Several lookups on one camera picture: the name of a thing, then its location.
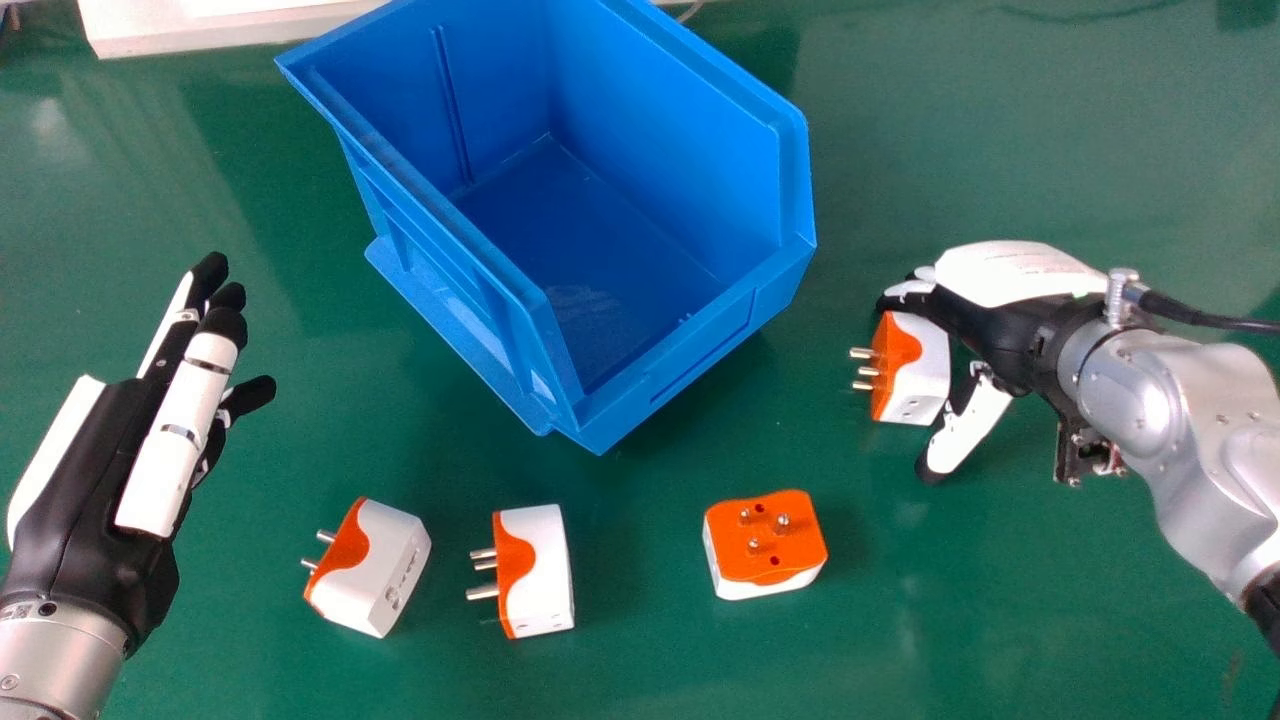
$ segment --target blue plastic bin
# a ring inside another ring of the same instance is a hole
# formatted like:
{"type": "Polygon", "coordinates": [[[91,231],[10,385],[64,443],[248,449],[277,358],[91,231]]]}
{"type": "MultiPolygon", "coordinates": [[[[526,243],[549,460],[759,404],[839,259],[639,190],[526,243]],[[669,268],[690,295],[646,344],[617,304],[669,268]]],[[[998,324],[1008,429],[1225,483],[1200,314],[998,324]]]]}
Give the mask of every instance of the blue plastic bin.
{"type": "Polygon", "coordinates": [[[813,256],[803,115],[643,0],[403,0],[278,63],[370,263],[538,434],[603,454],[813,256]]]}

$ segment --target green tabletop surface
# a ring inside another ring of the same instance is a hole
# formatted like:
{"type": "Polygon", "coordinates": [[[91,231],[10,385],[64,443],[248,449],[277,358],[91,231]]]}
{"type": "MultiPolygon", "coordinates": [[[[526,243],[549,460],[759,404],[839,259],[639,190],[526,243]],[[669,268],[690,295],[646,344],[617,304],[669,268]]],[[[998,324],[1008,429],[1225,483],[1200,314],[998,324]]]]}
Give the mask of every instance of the green tabletop surface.
{"type": "MultiPolygon", "coordinates": [[[[1053,243],[1280,318],[1275,0],[730,0],[690,23],[808,117],[818,254],[795,302],[603,457],[534,437],[362,259],[338,143],[282,47],[99,61],[73,4],[0,36],[0,488],[82,373],[134,373],[210,250],[250,293],[237,424],[177,542],[169,620],[104,717],[1260,719],[1252,621],[1165,543],[1139,478],[1051,480],[1015,402],[952,482],[849,389],[879,291],[948,246],[1053,243]],[[712,503],[813,495],[809,588],[712,593],[712,503]],[[384,641],[302,556],[358,496],[435,541],[384,641]],[[577,628],[511,642],[467,551],[558,502],[577,628]]],[[[1221,337],[1185,333],[1196,340],[1221,337]]],[[[1280,342],[1233,336],[1274,366],[1280,342]]]]}

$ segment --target robotic arm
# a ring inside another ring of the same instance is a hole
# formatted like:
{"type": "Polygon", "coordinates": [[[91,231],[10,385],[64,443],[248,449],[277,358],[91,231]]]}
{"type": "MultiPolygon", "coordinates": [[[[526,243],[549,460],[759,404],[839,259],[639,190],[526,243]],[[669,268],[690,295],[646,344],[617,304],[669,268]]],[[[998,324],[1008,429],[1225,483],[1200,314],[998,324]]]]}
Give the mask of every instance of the robotic arm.
{"type": "Polygon", "coordinates": [[[1055,479],[1074,487],[1085,474],[1142,475],[1169,543],[1280,653],[1275,382],[1252,351],[1165,334],[1155,315],[1254,332],[1280,327],[1199,314],[1133,270],[1105,275],[1020,241],[948,250],[886,291],[877,310],[873,347],[850,351],[869,360],[859,374],[870,380],[854,386],[872,392],[877,420],[929,424],[938,415],[916,462],[924,482],[956,470],[1014,397],[1039,395],[1059,415],[1055,479]],[[948,372],[951,337],[978,360],[943,398],[937,387],[948,383],[938,382],[937,368],[948,372]]]}
{"type": "Polygon", "coordinates": [[[227,389],[244,288],[210,254],[182,279],[136,378],[77,380],[23,474],[0,585],[0,720],[96,720],[178,589],[173,538],[262,375],[227,389]]]}

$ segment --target orange and white plug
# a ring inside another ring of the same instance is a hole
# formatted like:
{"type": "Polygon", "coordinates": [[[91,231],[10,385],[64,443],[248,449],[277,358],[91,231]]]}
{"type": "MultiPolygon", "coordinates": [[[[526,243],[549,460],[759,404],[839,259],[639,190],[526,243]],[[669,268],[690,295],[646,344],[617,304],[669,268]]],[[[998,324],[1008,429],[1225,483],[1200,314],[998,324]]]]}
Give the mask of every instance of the orange and white plug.
{"type": "Polygon", "coordinates": [[[886,310],[870,347],[849,351],[858,368],[852,388],[872,393],[872,419],[929,425],[951,389],[951,346],[946,331],[910,313],[886,310]]]}
{"type": "Polygon", "coordinates": [[[818,514],[801,489],[717,502],[703,518],[703,546],[724,600],[800,589],[827,564],[818,514]]]}
{"type": "Polygon", "coordinates": [[[493,514],[493,547],[471,551],[476,571],[495,580],[467,589],[467,600],[498,598],[498,619],[511,639],[573,628],[573,578],[559,505],[493,514]]]}
{"type": "Polygon", "coordinates": [[[422,521],[361,497],[337,533],[317,530],[316,539],[329,547],[319,562],[302,560],[311,570],[302,597],[325,620],[387,637],[431,552],[422,521]]]}

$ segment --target metal prong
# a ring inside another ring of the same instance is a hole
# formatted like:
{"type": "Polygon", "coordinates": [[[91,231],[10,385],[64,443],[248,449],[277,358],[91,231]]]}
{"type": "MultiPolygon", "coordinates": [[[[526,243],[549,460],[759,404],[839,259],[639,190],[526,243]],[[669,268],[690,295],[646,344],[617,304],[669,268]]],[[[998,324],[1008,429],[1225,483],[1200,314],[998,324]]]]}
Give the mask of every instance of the metal prong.
{"type": "Polygon", "coordinates": [[[498,597],[498,583],[489,583],[476,588],[467,588],[467,600],[475,602],[477,600],[488,600],[490,597],[498,597]]]}

